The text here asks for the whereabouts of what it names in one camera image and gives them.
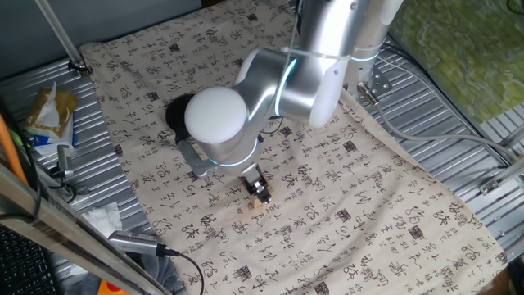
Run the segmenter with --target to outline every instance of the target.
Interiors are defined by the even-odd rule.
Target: white cloth
[[[122,220],[120,220],[120,213],[116,202],[100,208],[91,209],[86,213],[82,213],[82,217],[106,238],[116,230],[122,230]],[[70,275],[83,275],[87,273],[84,268],[76,264],[71,265]]]
[[[230,85],[257,47],[287,46],[284,0],[236,0],[83,49],[107,128],[158,236],[208,293],[471,294],[505,255],[468,207],[342,92],[323,129],[285,120],[261,144],[273,190],[197,179],[164,120],[170,100]],[[269,122],[267,130],[276,128]],[[189,294],[199,277],[175,260]]]

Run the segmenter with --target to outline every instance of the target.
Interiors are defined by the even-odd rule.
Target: metal rod
[[[73,66],[76,66],[78,68],[85,68],[84,59],[80,55],[79,50],[76,48],[76,46],[73,44],[71,39],[69,38],[69,35],[67,34],[66,30],[58,20],[58,17],[56,16],[55,12],[51,8],[51,5],[49,5],[49,2],[47,0],[34,0],[38,7],[40,7],[40,10],[43,13],[43,16],[47,19],[47,22],[51,26],[52,30],[55,31],[55,35],[60,40],[60,43],[62,43],[62,46],[64,47],[65,51],[67,52],[67,55],[69,55],[69,58],[71,59],[71,62],[73,63]]]
[[[5,166],[0,165],[0,188],[2,195],[16,204],[22,211],[30,214],[35,206],[35,191],[17,179]],[[70,244],[80,256],[85,253],[103,261],[99,267],[111,268],[123,278],[134,282],[139,288],[153,295],[170,294],[161,284],[154,280],[128,256],[99,234],[84,218],[73,211],[63,200],[56,197],[53,191],[43,188],[49,199],[42,199],[38,214],[38,230],[63,244]],[[93,267],[78,263],[84,268]],[[114,285],[120,284],[115,277],[101,277]]]
[[[100,278],[105,278],[108,282],[111,282],[116,287],[121,288],[125,292],[132,295],[142,295],[140,288],[123,279],[119,273],[115,272],[111,268],[108,268],[106,265],[103,265],[100,261],[94,260],[92,257],[84,257],[82,254],[70,250],[64,244],[57,242],[45,234],[42,234],[42,232],[25,223],[24,221],[12,219],[3,220],[2,222],[8,228],[16,231],[19,234],[23,234],[26,238],[29,238],[35,243],[38,243],[49,251],[59,253],[60,256],[77,265],[82,266],[90,273]]]
[[[520,124],[512,133],[510,133],[508,136],[506,136],[502,141],[500,141],[500,145],[506,148],[512,148],[515,144],[517,144],[521,139],[524,138],[524,124]]]

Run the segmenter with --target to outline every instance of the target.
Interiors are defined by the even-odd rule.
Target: metal platform
[[[78,141],[71,152],[75,176],[68,179],[72,185],[86,186],[89,196],[78,196],[71,206],[83,213],[94,207],[117,202],[123,230],[153,234],[133,190],[120,167],[111,144],[106,123],[95,96],[89,77],[81,77],[76,71],[68,71],[68,61],[9,79],[0,83],[0,94],[6,99],[13,115],[23,121],[42,88],[51,88],[53,81],[59,89],[70,90],[78,99],[74,113],[74,130]],[[56,153],[47,157],[36,155],[40,163],[50,168],[56,165]],[[66,287],[75,280],[70,278],[70,263],[52,255],[57,278]]]
[[[388,57],[389,53],[383,52],[381,56]],[[400,57],[393,57],[391,61],[410,67]],[[382,62],[377,65],[393,85],[392,92],[381,98],[384,111],[400,130],[420,135],[472,132],[461,121],[460,114],[447,107],[443,97],[437,97],[413,75]],[[81,77],[75,71],[69,72],[67,61],[60,61],[1,82],[0,94],[16,118],[22,121],[38,90],[51,87],[53,81],[58,88],[70,90],[79,99],[74,123],[78,142],[72,153],[75,176],[70,179],[70,184],[87,186],[90,196],[79,197],[71,206],[83,212],[117,202],[124,230],[153,234],[115,155],[89,78]],[[363,104],[380,122],[378,114]],[[462,140],[439,143],[397,140],[477,213],[507,250],[508,259],[522,252],[522,243],[509,246],[524,232],[523,191],[517,182],[512,181],[488,195],[481,194],[478,189],[481,184],[500,172],[500,163],[483,146]],[[38,160],[51,167],[56,164],[56,154]],[[70,284],[74,279],[69,275],[69,262],[58,256],[53,258],[59,280],[65,280],[65,285]]]

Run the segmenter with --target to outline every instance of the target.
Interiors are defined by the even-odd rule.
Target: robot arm
[[[259,134],[269,117],[282,116],[318,128],[334,112],[341,86],[356,94],[372,82],[375,58],[402,0],[302,0],[300,46],[287,54],[256,49],[231,88],[208,88],[185,108],[186,134],[179,150],[198,176],[211,169],[240,177],[262,203],[271,194],[257,162]],[[181,101],[173,104],[181,108]],[[169,109],[166,120],[170,121]],[[187,141],[191,135],[208,159]]]

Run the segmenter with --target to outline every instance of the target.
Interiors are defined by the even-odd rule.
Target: orange object
[[[20,159],[16,153],[15,144],[13,143],[13,139],[9,134],[9,129],[7,128],[6,122],[3,120],[2,116],[0,116],[0,143],[2,143],[3,148],[6,151],[9,166],[11,166],[13,174],[22,180],[24,184],[28,184],[24,171],[22,170],[22,165],[20,164]]]
[[[98,289],[98,295],[129,295],[129,293],[103,279]]]

